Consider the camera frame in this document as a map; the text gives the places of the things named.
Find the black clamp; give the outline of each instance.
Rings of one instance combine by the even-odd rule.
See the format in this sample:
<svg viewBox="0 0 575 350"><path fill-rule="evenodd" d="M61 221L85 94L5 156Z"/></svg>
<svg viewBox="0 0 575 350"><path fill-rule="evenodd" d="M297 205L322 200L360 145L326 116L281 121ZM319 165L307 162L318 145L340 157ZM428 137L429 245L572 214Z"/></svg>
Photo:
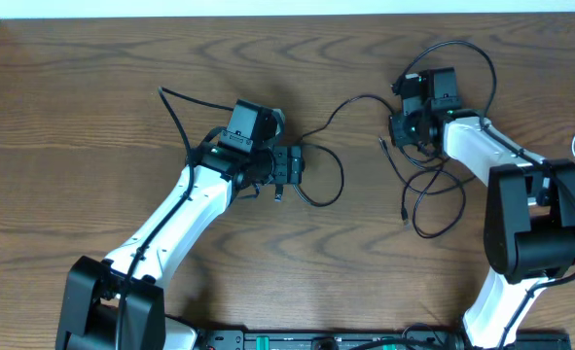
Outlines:
<svg viewBox="0 0 575 350"><path fill-rule="evenodd" d="M241 198L256 198L260 185L277 185L274 198L280 201L280 186L300 184L305 169L301 146L277 146L283 134L280 110L237 100L229 126L214 128L196 148L195 164L232 180L233 193L255 187L256 194ZM218 135L217 145L211 143Z"/></svg>
<svg viewBox="0 0 575 350"><path fill-rule="evenodd" d="M62 311L55 338L55 349L113 349L116 309L101 304L119 292L121 276L108 262L81 257L66 278ZM129 286L125 349L156 349L166 337L163 289L140 280Z"/></svg>
<svg viewBox="0 0 575 350"><path fill-rule="evenodd" d="M393 85L402 98L402 111L390 117L388 129L395 147L441 145L448 111L462 108L453 68L428 69L398 78Z"/></svg>
<svg viewBox="0 0 575 350"><path fill-rule="evenodd" d="M550 173L575 200L575 164L550 160ZM531 217L528 200L550 206L549 213ZM525 278L560 278L575 264L573 204L541 169L514 164L490 168L484 229L490 266L509 283Z"/></svg>

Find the green terminal block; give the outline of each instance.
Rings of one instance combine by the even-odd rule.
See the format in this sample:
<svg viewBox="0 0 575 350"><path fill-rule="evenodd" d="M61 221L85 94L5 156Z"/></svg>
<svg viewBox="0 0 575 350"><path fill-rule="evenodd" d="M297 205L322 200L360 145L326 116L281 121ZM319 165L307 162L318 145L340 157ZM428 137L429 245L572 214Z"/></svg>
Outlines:
<svg viewBox="0 0 575 350"><path fill-rule="evenodd" d="M381 340L390 340L393 339L393 337L391 336L385 336L383 337ZM382 350L396 350L397 348L395 347L395 344L391 344L391 345L382 345Z"/></svg>
<svg viewBox="0 0 575 350"><path fill-rule="evenodd" d="M270 350L270 338L267 336L257 336L257 350Z"/></svg>

